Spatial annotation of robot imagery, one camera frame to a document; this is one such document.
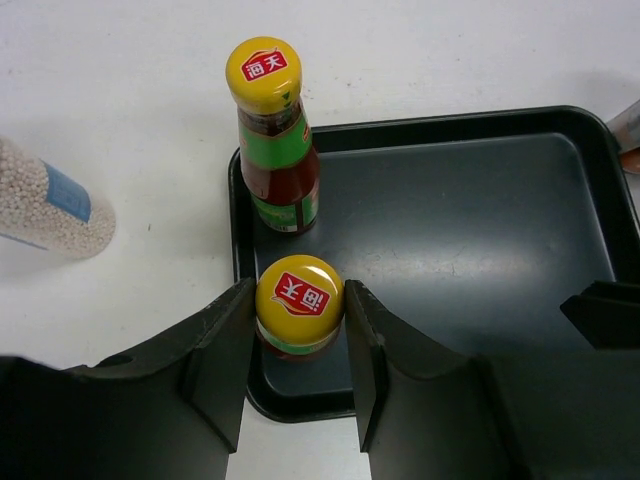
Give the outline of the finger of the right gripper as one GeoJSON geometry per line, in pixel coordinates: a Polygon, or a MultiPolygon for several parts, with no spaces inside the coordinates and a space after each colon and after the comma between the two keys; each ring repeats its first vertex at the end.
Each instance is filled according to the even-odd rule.
{"type": "Polygon", "coordinates": [[[560,310],[596,349],[639,349],[639,285],[595,281],[560,310]]]}

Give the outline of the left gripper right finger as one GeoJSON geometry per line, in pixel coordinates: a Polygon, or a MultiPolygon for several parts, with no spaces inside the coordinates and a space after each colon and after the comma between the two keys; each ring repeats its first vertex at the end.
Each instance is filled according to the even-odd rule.
{"type": "Polygon", "coordinates": [[[636,351],[466,356],[346,284],[360,448],[375,479],[635,479],[636,351]]]}

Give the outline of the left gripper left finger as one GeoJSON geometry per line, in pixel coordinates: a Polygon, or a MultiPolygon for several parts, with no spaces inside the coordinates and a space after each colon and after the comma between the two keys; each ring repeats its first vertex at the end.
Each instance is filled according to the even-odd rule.
{"type": "Polygon", "coordinates": [[[244,279],[99,364],[1,360],[5,479],[222,479],[238,447],[254,341],[244,279]]]}

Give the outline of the yellow cap sauce bottle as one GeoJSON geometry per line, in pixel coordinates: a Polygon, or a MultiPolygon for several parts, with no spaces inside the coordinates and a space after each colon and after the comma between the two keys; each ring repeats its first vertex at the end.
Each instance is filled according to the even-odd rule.
{"type": "Polygon", "coordinates": [[[225,76],[237,107],[241,174],[259,218],[286,234],[318,214],[320,164],[302,99],[302,64],[285,41],[258,36],[230,54],[225,76]]]}
{"type": "Polygon", "coordinates": [[[306,360],[337,339],[344,282],[324,260],[296,254],[272,263],[255,293],[257,334],[276,356],[306,360]]]}

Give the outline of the white lid brown spice jar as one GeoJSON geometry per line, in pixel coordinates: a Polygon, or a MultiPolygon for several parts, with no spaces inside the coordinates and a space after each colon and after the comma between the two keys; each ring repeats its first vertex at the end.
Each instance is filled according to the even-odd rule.
{"type": "Polygon", "coordinates": [[[640,101],[636,101],[607,123],[618,144],[622,168],[635,175],[639,174],[639,114],[640,101]]]}

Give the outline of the silver lid white granule jar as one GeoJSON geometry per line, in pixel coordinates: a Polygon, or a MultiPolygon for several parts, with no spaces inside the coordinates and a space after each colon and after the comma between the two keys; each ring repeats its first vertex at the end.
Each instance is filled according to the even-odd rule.
{"type": "Polygon", "coordinates": [[[91,258],[114,237],[113,208],[82,185],[1,139],[1,236],[72,259],[91,258]]]}

